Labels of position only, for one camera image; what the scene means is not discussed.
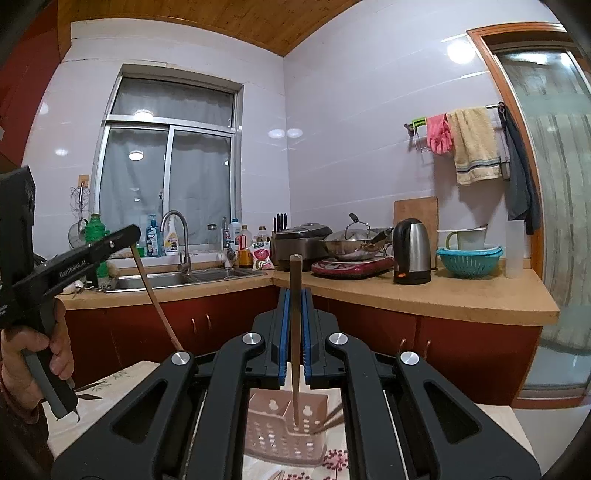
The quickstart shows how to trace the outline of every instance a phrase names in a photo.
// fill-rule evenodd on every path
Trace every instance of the pot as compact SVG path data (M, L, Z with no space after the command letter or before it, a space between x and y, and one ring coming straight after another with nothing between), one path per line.
M353 223L345 230L333 233L321 241L331 257L341 261L369 260L391 243L392 229L371 228L354 213L350 213L349 217ZM365 225L366 228L351 228L356 223Z

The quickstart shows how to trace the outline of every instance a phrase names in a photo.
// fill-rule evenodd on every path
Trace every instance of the mug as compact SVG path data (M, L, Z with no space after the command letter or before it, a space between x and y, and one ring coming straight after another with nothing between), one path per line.
M482 250L486 238L486 228L475 228L474 230L459 230L450 233L445 240L445 247L449 250L449 241L457 235L458 250Z

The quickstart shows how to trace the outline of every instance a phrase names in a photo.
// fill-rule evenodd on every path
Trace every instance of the door frame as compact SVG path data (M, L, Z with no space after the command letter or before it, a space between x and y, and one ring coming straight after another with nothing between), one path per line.
M538 196L541 196L540 178L538 168L535 163L535 152L529 130L525 122L525 116L521 110L517 96L503 70L500 62L496 58L495 46L511 43L527 42L548 42L567 43L572 45L571 50L577 49L576 44L569 36L566 29L561 24L546 22L516 22L509 24L490 25L488 27L475 28L467 31L482 60L486 63L493 80L501 94L506 107L515 119L517 128L524 140L528 163L532 171L535 186L538 190ZM531 268L543 278L544 272L544 219L542 218L542 227L534 232L531 237ZM532 354L531 364L535 357L535 351ZM513 408L570 408L591 403L590 390L591 384L587 388L566 388L558 391L548 391L546 397L538 397L539 391L531 392L530 395L522 397L523 386L527 375L524 377L519 389L517 398L513 400Z
M525 151L527 154L528 163L534 178L536 189L538 190L538 197L541 195L540 178L538 176L538 168L535 163L534 147L531 142L531 137L528 132L527 124L523 112L519 107L515 92L509 83L505 72L497 61L495 54L491 50L491 45L508 43L510 41L527 41L537 40L540 34L551 34L556 36L557 40L570 41L568 33L564 27L556 23L546 22L516 22L509 24L490 25L488 27L474 28L467 31L472 42L480 52L482 60L486 63L496 87L499 89L501 98L505 102L511 115L515 119L521 138L524 140ZM536 230L531 237L531 268L538 274L540 278L544 273L544 218L541 218L541 228Z

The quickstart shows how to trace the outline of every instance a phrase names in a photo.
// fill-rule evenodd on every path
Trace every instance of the green bottle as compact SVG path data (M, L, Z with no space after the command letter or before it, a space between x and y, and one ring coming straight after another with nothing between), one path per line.
M90 222L88 222L88 225L86 225L86 243L91 244L92 242L96 242L97 240L103 238L105 236L105 230L106 228L103 222L100 221L100 215L98 213L91 214ZM107 262L102 262L96 269L96 276L98 278L106 278L108 275Z

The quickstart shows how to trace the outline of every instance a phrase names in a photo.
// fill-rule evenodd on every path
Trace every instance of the curtain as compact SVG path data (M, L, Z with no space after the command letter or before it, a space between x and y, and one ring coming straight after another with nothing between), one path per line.
M170 167L170 208L187 219L189 244L208 244L207 225L230 222L230 139L176 131ZM182 224L175 219L179 242Z
M111 128L100 183L100 219L112 232L136 224L145 235L148 215L162 219L160 194L168 130ZM141 160L130 160L130 153Z
M177 118L207 124L232 126L234 96L182 83L123 78L112 114Z

